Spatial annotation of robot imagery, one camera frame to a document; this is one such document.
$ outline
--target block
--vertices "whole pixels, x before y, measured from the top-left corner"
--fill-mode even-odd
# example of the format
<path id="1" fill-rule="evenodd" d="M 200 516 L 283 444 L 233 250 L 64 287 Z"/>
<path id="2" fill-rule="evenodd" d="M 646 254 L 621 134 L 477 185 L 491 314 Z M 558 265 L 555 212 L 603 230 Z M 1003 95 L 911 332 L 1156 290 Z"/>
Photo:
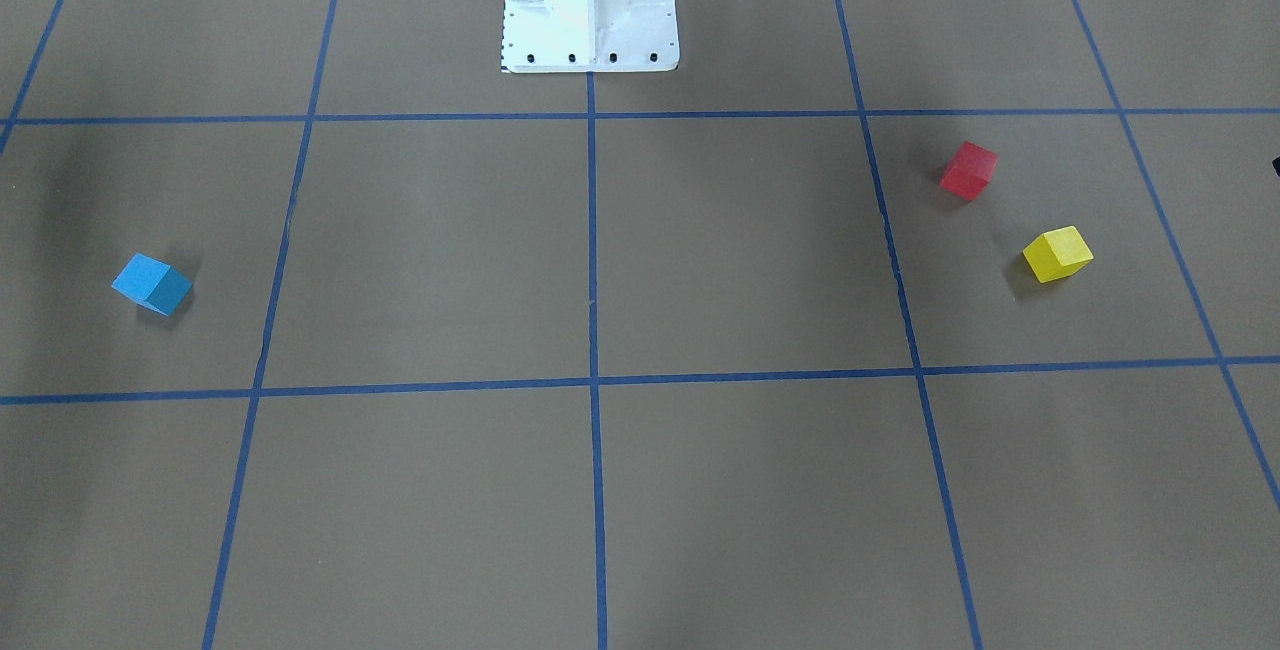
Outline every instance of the block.
<path id="1" fill-rule="evenodd" d="M 191 290 L 191 281 L 164 262 L 140 253 L 133 255 L 111 287 L 148 311 L 172 316 Z"/>
<path id="2" fill-rule="evenodd" d="M 1084 244 L 1080 232 L 1070 225 L 1037 237 L 1023 251 L 1023 257 L 1036 273 L 1036 280 L 1052 281 L 1075 275 L 1080 267 L 1092 261 L 1093 253 L 1089 252 L 1089 246 Z"/>
<path id="3" fill-rule="evenodd" d="M 991 150 L 974 143 L 960 145 L 960 150 L 956 150 L 951 162 L 947 162 L 946 170 L 942 171 L 942 188 L 960 194 L 961 198 L 974 200 L 995 175 L 996 162 L 1000 162 L 1000 155 Z"/>

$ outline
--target red cube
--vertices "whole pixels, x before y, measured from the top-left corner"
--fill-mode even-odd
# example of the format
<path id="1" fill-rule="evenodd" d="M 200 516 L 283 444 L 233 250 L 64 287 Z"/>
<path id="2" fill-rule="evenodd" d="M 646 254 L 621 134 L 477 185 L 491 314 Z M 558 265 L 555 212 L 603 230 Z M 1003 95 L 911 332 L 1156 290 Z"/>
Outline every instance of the red cube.
<path id="1" fill-rule="evenodd" d="M 995 175 L 996 162 L 1000 162 L 1000 155 L 991 150 L 974 143 L 960 145 L 955 157 L 947 162 L 947 170 L 942 173 L 942 187 L 961 198 L 974 200 Z"/>

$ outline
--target yellow cube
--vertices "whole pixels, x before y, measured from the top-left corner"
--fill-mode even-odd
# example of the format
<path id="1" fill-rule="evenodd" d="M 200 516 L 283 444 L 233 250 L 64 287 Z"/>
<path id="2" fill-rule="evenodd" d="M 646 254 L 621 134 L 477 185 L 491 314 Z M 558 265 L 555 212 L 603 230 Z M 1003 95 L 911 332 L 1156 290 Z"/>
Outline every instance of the yellow cube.
<path id="1" fill-rule="evenodd" d="M 1084 244 L 1080 232 L 1070 225 L 1037 237 L 1023 251 L 1023 257 L 1036 273 L 1036 280 L 1051 281 L 1075 275 L 1075 271 L 1092 261 L 1093 253 Z"/>

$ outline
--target grid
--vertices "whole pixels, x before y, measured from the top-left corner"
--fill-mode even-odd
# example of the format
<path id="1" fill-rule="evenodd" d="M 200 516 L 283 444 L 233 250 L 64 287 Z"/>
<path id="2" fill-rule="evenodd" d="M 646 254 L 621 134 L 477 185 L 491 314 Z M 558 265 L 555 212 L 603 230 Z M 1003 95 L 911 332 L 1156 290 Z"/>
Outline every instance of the grid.
<path id="1" fill-rule="evenodd" d="M 54 406 L 54 404 L 83 404 L 83 403 L 109 403 L 109 400 L 196 400 L 196 399 L 242 399 L 247 400 L 243 436 L 241 440 L 238 461 L 234 473 L 234 482 L 227 511 L 225 528 L 223 534 L 221 549 L 219 553 L 218 568 L 214 587 L 210 598 L 207 623 L 205 627 L 204 646 L 214 646 L 218 628 L 219 609 L 227 569 L 233 550 L 233 541 L 239 509 L 241 493 L 246 473 L 250 472 L 248 459 L 253 440 L 253 427 L 257 417 L 259 403 L 264 398 L 287 398 L 288 395 L 371 395 L 371 394 L 415 394 L 416 392 L 489 392 L 512 389 L 548 389 L 549 386 L 585 386 L 590 392 L 590 431 L 593 448 L 593 486 L 595 509 L 595 569 L 596 569 L 596 627 L 598 646 L 608 647 L 608 603 L 605 582 L 605 523 L 604 523 L 604 462 L 602 449 L 602 422 L 600 422 L 600 389 L 603 386 L 636 386 L 636 385 L 677 385 L 677 384 L 726 384 L 726 383 L 768 383 L 768 381 L 808 381 L 832 380 L 832 377 L 914 377 L 919 406 L 928 431 L 928 443 L 932 450 L 933 467 L 937 476 L 937 486 L 946 517 L 951 549 L 955 559 L 955 571 L 963 594 L 965 613 L 969 623 L 970 638 L 975 650 L 983 647 L 983 638 L 979 627 L 979 613 L 975 608 L 973 591 L 969 586 L 968 569 L 961 543 L 961 528 L 957 526 L 952 509 L 951 491 L 947 482 L 943 452 L 938 440 L 933 420 L 933 409 L 929 399 L 928 377 L 957 376 L 957 375 L 991 375 L 991 374 L 1056 374 L 1080 371 L 1114 371 L 1115 369 L 1171 369 L 1171 367 L 1211 367 L 1219 369 L 1226 389 L 1239 413 L 1239 421 L 1251 441 L 1258 468 L 1263 475 L 1272 500 L 1280 509 L 1280 485 L 1277 485 L 1267 456 L 1262 448 L 1258 434 L 1253 427 L 1249 412 L 1236 389 L 1233 369 L 1242 366 L 1276 366 L 1280 363 L 1280 354 L 1225 354 L 1219 344 L 1212 322 L 1208 319 L 1197 284 L 1188 267 L 1188 262 L 1181 252 L 1178 237 L 1166 216 L 1164 203 L 1157 193 L 1151 173 L 1148 173 L 1142 148 L 1134 136 L 1130 116 L 1157 116 L 1158 114 L 1188 114 L 1188 116 L 1239 116 L 1240 114 L 1267 114 L 1275 116 L 1280 114 L 1280 107 L 1126 107 L 1121 102 L 1120 95 L 1107 70 L 1102 52 L 1094 40 L 1089 22 L 1085 17 L 1080 0 L 1070 0 L 1080 29 L 1085 36 L 1097 72 L 1106 86 L 1111 107 L 914 107 L 914 109 L 876 109 L 868 107 L 863 97 L 863 86 L 859 77 L 859 67 L 855 56 L 856 27 L 850 27 L 844 0 L 835 0 L 837 20 L 844 41 L 845 56 L 849 65 L 849 79 L 852 86 L 856 106 L 847 109 L 792 109 L 792 111 L 690 111 L 690 113 L 603 113 L 596 109 L 595 79 L 594 75 L 585 77 L 585 113 L 317 113 L 320 88 L 324 81 L 325 59 L 329 49 L 329 38 L 333 31 L 334 17 L 339 0 L 329 0 L 328 15 L 325 17 L 324 31 L 320 41 L 319 54 L 315 58 L 315 72 L 311 83 L 310 102 L 306 113 L 301 114 L 232 114 L 232 116 L 22 116 L 22 109 L 32 81 L 38 70 L 41 56 L 45 52 L 50 36 L 65 0 L 56 0 L 50 13 L 47 24 L 41 35 L 31 63 L 23 77 L 17 99 L 4 122 L 3 134 L 0 134 L 0 154 L 15 127 L 20 125 L 186 125 L 186 123 L 296 123 L 302 127 L 302 138 L 297 152 L 297 164 L 288 198 L 285 220 L 280 235 L 279 253 L 275 261 L 268 311 L 262 326 L 262 344 L 259 356 L 253 381 L 251 386 L 228 386 L 227 389 L 207 390 L 172 390 L 172 392 L 88 392 L 88 394 L 46 394 L 46 395 L 0 395 L 3 406 Z M 928 366 L 920 360 L 920 351 L 913 326 L 909 293 L 902 278 L 897 248 L 895 244 L 893 225 L 884 200 L 879 164 L 870 125 L 870 118 L 877 116 L 1114 116 L 1120 123 L 1133 152 L 1134 161 L 1142 173 L 1142 180 L 1149 196 L 1152 209 L 1160 220 L 1161 229 L 1166 237 L 1169 248 L 1176 260 L 1180 275 L 1185 284 L 1185 290 L 1190 296 L 1203 334 L 1208 342 L 1212 354 L 1208 357 L 1185 358 L 1134 358 L 1134 360 L 1101 360 L 1100 362 L 1060 362 L 1060 363 L 964 363 L 963 366 Z M 627 122 L 627 120 L 680 120 L 680 118 L 769 118 L 769 116 L 850 116 L 858 118 L 864 145 L 868 154 L 868 162 L 872 173 L 872 182 L 876 189 L 876 200 L 881 216 L 883 218 L 883 235 L 892 273 L 896 280 L 897 302 L 901 312 L 902 328 L 906 343 L 910 349 L 911 363 L 909 367 L 891 369 L 813 369 L 813 371 L 778 371 L 778 372 L 727 372 L 727 374 L 684 374 L 684 375 L 603 375 L 599 360 L 599 312 L 598 307 L 598 232 L 596 232 L 596 127 L 599 122 Z M 275 328 L 275 313 L 284 281 L 285 267 L 289 253 L 289 225 L 294 209 L 298 203 L 298 189 L 306 171 L 307 150 L 311 141 L 312 129 L 316 123 L 330 122 L 484 122 L 484 120 L 541 120 L 541 122 L 580 122 L 586 125 L 586 194 L 589 218 L 589 367 L 586 376 L 581 377 L 512 377 L 512 380 L 490 381 L 447 381 L 447 383 L 402 383 L 381 385 L 325 385 L 325 386 L 265 386 L 264 379 L 268 358 L 271 349 L 271 337 Z"/>

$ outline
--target white mounting bracket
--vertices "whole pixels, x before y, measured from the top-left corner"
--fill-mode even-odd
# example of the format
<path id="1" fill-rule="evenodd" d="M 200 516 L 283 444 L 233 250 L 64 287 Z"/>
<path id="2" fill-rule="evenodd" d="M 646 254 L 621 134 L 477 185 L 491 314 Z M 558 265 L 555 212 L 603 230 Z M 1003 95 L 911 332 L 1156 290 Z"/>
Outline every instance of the white mounting bracket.
<path id="1" fill-rule="evenodd" d="M 675 70 L 676 0 L 504 0 L 503 72 Z"/>

